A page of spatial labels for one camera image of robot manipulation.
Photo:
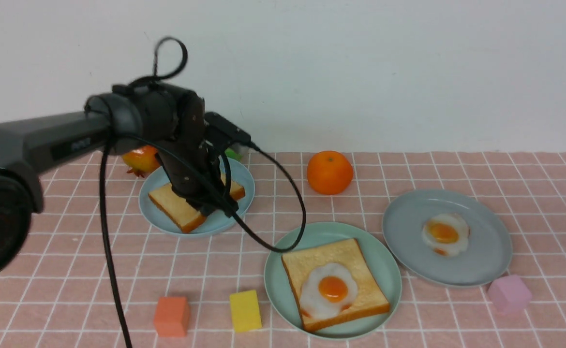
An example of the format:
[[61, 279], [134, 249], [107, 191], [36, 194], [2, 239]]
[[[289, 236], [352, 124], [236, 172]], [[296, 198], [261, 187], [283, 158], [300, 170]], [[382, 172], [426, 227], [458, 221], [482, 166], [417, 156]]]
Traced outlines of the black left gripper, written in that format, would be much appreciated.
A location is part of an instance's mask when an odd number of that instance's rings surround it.
[[235, 207], [231, 187], [223, 183], [218, 154], [206, 144], [204, 100], [196, 92], [165, 83], [114, 85], [138, 112], [141, 125], [122, 126], [120, 134], [133, 134], [154, 144], [156, 160], [172, 184], [172, 192], [199, 212]]

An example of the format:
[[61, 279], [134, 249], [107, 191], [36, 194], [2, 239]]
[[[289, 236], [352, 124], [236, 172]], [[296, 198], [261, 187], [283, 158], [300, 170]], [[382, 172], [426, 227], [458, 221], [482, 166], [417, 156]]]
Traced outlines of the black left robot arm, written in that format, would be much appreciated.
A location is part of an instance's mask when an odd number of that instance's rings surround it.
[[95, 150], [122, 155], [157, 145], [173, 192], [209, 214], [237, 204], [219, 157], [250, 135], [204, 110], [196, 92], [161, 82], [115, 85], [91, 96], [81, 112], [0, 123], [0, 271], [18, 255], [31, 217], [44, 210], [40, 176]]

